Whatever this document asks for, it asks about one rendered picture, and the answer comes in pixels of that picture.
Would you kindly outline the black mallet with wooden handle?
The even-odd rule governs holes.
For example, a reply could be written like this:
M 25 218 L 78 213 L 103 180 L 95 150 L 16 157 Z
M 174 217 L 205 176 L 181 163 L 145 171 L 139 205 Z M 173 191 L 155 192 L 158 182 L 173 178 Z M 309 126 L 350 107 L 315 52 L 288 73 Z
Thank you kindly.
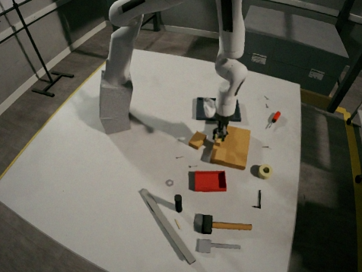
M 211 234 L 212 228 L 252 230 L 252 224 L 215 223 L 212 222 L 212 218 L 213 218 L 212 215 L 202 216 L 202 234 Z

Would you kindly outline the red open tray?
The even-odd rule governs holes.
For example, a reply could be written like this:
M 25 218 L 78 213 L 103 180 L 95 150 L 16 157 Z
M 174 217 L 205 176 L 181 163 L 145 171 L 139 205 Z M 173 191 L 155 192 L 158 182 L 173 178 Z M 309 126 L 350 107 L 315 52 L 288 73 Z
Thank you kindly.
M 195 192 L 226 191 L 225 171 L 195 171 Z

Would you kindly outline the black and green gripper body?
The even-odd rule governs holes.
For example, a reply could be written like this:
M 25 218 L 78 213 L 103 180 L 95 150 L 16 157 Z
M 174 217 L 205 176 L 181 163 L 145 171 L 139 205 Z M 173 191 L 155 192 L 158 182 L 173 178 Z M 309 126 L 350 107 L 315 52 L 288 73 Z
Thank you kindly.
M 217 113 L 214 114 L 214 117 L 221 121 L 221 125 L 220 125 L 220 128 L 223 128 L 224 125 L 226 125 L 227 127 L 227 123 L 233 118 L 234 114 L 233 115 L 230 115 L 230 116 L 222 116 L 222 115 L 219 115 Z

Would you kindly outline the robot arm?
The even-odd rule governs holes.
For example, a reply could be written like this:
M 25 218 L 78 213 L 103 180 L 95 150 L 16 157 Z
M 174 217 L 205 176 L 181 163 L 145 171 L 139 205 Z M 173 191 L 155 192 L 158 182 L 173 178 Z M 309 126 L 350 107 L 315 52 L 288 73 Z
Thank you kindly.
M 120 27 L 110 40 L 109 57 L 106 59 L 104 79 L 110 84 L 127 82 L 135 41 L 138 38 L 144 14 L 166 10 L 187 0 L 118 0 L 109 11 L 110 22 Z M 237 94 L 248 71 L 235 59 L 244 51 L 245 27 L 242 16 L 242 0 L 215 0 L 218 10 L 220 49 L 214 69 L 226 81 L 218 85 L 215 101 L 203 99 L 205 115 L 213 117 L 233 115 Z M 132 19 L 133 18 L 133 19 Z

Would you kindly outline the pale yellow ring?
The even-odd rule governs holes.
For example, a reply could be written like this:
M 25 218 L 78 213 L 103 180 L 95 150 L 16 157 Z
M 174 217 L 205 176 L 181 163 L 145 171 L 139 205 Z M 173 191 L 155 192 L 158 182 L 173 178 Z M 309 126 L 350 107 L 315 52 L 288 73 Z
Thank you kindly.
M 263 170 L 265 170 L 267 173 L 264 173 Z M 258 176 L 261 179 L 264 179 L 264 180 L 269 179 L 271 177 L 272 173 L 273 173 L 273 169 L 268 164 L 262 164 L 259 167 Z

